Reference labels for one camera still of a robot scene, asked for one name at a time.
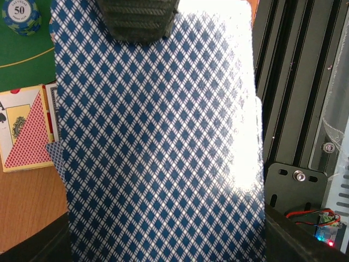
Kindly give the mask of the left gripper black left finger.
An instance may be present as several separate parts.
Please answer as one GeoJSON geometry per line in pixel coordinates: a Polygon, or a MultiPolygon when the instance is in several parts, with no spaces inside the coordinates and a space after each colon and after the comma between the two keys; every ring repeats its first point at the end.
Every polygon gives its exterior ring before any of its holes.
{"type": "Polygon", "coordinates": [[[68,214],[2,253],[1,261],[71,261],[68,214]]]}

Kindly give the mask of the blue chip stack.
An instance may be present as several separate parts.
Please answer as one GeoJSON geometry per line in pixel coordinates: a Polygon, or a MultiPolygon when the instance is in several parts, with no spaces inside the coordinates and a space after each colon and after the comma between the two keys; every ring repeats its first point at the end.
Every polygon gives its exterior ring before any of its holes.
{"type": "Polygon", "coordinates": [[[7,27],[21,36],[36,33],[42,22],[42,16],[36,1],[10,0],[4,1],[2,18],[7,27]]]}

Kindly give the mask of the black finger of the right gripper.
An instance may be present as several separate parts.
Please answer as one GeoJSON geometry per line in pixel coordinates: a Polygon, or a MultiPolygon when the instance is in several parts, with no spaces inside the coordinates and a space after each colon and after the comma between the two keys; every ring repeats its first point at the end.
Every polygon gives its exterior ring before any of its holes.
{"type": "Polygon", "coordinates": [[[150,44],[170,36],[179,0],[99,0],[97,4],[116,40],[150,44]]]}

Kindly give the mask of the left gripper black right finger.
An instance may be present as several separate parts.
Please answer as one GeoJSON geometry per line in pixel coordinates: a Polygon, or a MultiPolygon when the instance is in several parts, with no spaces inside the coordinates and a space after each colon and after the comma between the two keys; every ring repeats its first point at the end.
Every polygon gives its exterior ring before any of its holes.
{"type": "Polygon", "coordinates": [[[285,216],[265,205],[267,261],[348,261],[348,256],[320,242],[285,216]]]}

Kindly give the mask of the grey playing card deck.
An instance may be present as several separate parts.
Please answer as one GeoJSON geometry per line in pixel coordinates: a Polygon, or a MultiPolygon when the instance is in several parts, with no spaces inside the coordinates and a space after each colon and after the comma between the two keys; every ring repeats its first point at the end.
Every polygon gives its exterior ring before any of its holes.
{"type": "Polygon", "coordinates": [[[265,261],[249,2],[181,1],[148,46],[51,14],[73,261],[265,261]]]}

